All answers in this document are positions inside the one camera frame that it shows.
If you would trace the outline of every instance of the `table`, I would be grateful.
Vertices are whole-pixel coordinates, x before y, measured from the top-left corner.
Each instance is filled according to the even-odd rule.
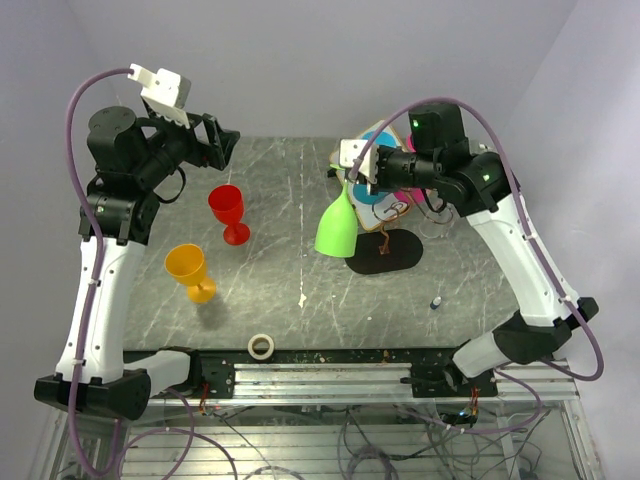
[[[560,364],[567,367],[564,361],[560,361]],[[301,396],[287,405],[269,396],[261,398],[250,408],[244,398],[218,403],[216,415],[226,415],[228,425],[217,416],[198,416],[195,429],[229,451],[239,472],[238,478],[244,478],[257,468],[264,468],[268,462],[295,470],[309,480],[342,480],[344,477],[338,467],[338,449],[343,469],[348,468],[351,459],[344,447],[346,437],[354,452],[366,445],[367,441],[388,454],[396,455],[424,449],[428,446],[427,442],[444,444],[440,448],[440,455],[446,456],[446,463],[454,472],[448,472],[449,468],[446,467],[443,469],[440,455],[427,450],[417,459],[393,461],[402,479],[425,478],[426,475],[427,478],[482,476],[484,480],[525,480],[534,478],[526,474],[529,471],[535,472],[535,478],[604,479],[575,382],[539,362],[526,366],[511,364],[506,367],[506,372],[534,385],[544,402],[544,413],[529,425],[526,432],[516,430],[511,435],[485,435],[474,441],[467,434],[447,435],[445,439],[443,429],[434,427],[430,429],[434,438],[431,441],[428,434],[425,438],[426,430],[422,422],[399,415],[399,410],[405,410],[403,405],[410,404],[412,409],[433,417],[436,410],[440,414],[459,412],[467,405],[468,397],[438,398],[434,402],[430,398],[399,395],[389,402],[380,401],[377,396],[362,395],[355,404],[357,406],[354,406],[350,403],[352,398],[342,395],[332,398],[324,390],[316,395]],[[351,383],[349,378],[342,375],[336,375],[333,380],[334,384],[349,386],[354,392],[361,389],[364,393],[367,389],[366,384]],[[386,383],[385,391],[389,387],[390,384]],[[522,387],[502,377],[497,377],[496,387],[498,396],[481,399],[480,415],[474,427],[476,431],[516,425],[534,411],[531,395]],[[195,410],[200,405],[200,398],[195,396],[188,402]],[[349,405],[364,434],[354,427],[353,420],[350,426],[345,423],[345,407]],[[66,416],[63,411],[50,410],[40,448],[34,458],[33,478],[60,478],[59,472],[64,478],[85,478],[68,438]],[[98,469],[103,469],[111,457],[110,449],[114,440],[116,450],[120,452],[134,436],[148,432],[153,425],[187,429],[189,419],[182,402],[175,398],[151,399],[143,417],[132,423],[127,422],[115,439],[113,421],[86,415],[78,417],[83,448],[90,458],[95,459]],[[186,442],[183,435],[164,433],[141,439],[136,448],[126,452],[122,478],[160,478],[173,466]],[[192,480],[204,478],[203,475],[221,480],[232,478],[228,460],[216,449],[210,448],[202,438],[194,439],[191,447],[185,463],[174,475],[176,479]],[[263,471],[262,475],[254,478],[270,480],[274,477]],[[383,478],[383,467],[379,462],[365,462],[359,466],[357,478]]]
[[[440,227],[409,212],[400,226],[419,235],[425,251],[401,272],[361,276],[316,253],[318,221],[340,192],[326,175],[337,145],[243,138],[224,172],[187,165],[184,193],[162,206],[153,225],[131,294],[125,350],[244,348],[256,333],[286,349],[455,346],[512,315],[513,292],[465,220]],[[239,247],[224,243],[224,225],[207,204],[209,192],[227,182],[242,190],[252,232]],[[179,179],[166,183],[159,192],[168,198]],[[191,303],[164,270],[166,254],[181,243],[206,254],[218,285],[208,304]],[[437,295],[442,305],[431,310]]]

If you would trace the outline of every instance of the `gray marble surface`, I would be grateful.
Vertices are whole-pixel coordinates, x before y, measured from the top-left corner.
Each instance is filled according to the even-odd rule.
[[[187,187],[162,206],[131,295],[125,349],[165,345],[244,348],[267,333],[280,348],[455,346],[506,320],[515,297],[466,221],[441,227],[416,209],[400,221],[424,243],[411,270],[361,276],[313,248],[316,226],[340,192],[326,177],[334,139],[243,138],[224,172],[187,166]],[[224,243],[207,196],[233,183],[244,195],[245,245]],[[160,193],[171,196],[178,179]],[[218,292],[205,305],[164,270],[176,245],[200,245]],[[440,295],[441,307],[429,308]]]

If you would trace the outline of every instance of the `green plastic cup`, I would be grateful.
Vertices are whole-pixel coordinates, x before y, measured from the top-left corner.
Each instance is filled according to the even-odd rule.
[[[318,223],[315,248],[330,257],[353,257],[357,238],[358,218],[349,201],[345,179],[342,193],[329,205]]]

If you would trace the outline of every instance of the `roll of tape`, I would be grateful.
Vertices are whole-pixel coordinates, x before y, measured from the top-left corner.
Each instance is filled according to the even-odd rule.
[[[258,353],[255,350],[255,346],[259,343],[267,342],[269,347],[267,351],[264,353]],[[251,337],[249,340],[249,345],[247,346],[247,350],[249,350],[249,355],[251,355],[256,360],[267,360],[271,355],[273,355],[274,350],[276,349],[276,344],[269,335],[264,333],[259,333]]]

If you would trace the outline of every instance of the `small bottle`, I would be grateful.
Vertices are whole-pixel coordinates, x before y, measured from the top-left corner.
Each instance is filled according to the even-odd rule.
[[[440,306],[441,303],[442,303],[442,297],[438,296],[433,300],[431,300],[431,304],[429,305],[429,307],[431,307],[431,310],[435,310]]]

